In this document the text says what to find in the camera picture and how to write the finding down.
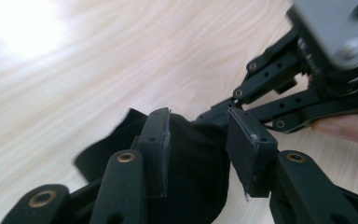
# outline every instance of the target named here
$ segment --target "wood grain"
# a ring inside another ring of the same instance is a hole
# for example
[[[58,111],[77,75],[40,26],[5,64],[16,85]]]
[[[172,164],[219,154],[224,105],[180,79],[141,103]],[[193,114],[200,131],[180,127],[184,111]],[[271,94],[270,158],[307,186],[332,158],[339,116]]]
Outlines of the wood grain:
[[[0,1],[0,221],[29,190],[86,184],[72,162],[130,107],[194,119],[230,96],[246,62],[284,35],[284,0]],[[306,83],[296,88],[305,88]],[[257,104],[276,99],[263,97]],[[274,133],[358,193],[358,144]],[[215,223],[272,223],[231,170]]]

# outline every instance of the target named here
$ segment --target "black fabric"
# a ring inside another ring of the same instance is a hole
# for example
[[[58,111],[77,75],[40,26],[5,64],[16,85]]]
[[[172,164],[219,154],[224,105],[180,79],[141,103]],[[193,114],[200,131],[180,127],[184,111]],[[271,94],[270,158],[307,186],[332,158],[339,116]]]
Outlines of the black fabric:
[[[88,181],[103,176],[110,155],[128,149],[146,116],[131,110],[124,121],[76,159]],[[168,196],[147,200],[148,223],[212,223],[227,199],[229,160],[226,132],[217,126],[171,115]]]

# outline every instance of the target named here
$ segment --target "finger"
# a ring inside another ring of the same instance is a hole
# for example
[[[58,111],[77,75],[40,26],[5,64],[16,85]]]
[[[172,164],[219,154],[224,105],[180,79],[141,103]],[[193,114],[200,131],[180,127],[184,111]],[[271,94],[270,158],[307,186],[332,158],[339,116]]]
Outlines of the finger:
[[[320,133],[358,142],[358,115],[320,119],[312,123],[312,129]]]

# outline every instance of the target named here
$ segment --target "light wood surface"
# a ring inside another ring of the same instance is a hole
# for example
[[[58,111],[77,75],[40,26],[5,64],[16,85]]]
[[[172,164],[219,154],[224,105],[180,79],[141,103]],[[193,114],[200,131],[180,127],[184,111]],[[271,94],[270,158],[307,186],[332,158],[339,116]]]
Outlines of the light wood surface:
[[[73,159],[130,107],[148,114],[167,106],[192,120],[228,98],[246,63],[290,29],[290,5],[0,0],[0,221],[35,187],[84,186]],[[358,193],[358,144],[312,130],[274,136],[280,149],[306,152]],[[269,200],[247,203],[232,169],[215,223],[272,222]]]

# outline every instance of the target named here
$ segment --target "black cloth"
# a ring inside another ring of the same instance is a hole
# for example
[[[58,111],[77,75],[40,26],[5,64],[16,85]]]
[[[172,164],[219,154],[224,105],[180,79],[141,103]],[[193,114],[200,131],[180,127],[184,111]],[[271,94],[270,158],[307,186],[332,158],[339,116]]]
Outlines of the black cloth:
[[[88,147],[76,166],[89,182],[103,176],[111,155],[129,149],[142,131],[146,115],[130,110],[104,140]],[[170,117],[171,155],[166,198],[147,199],[148,223],[212,223],[227,199],[227,134],[217,126]]]

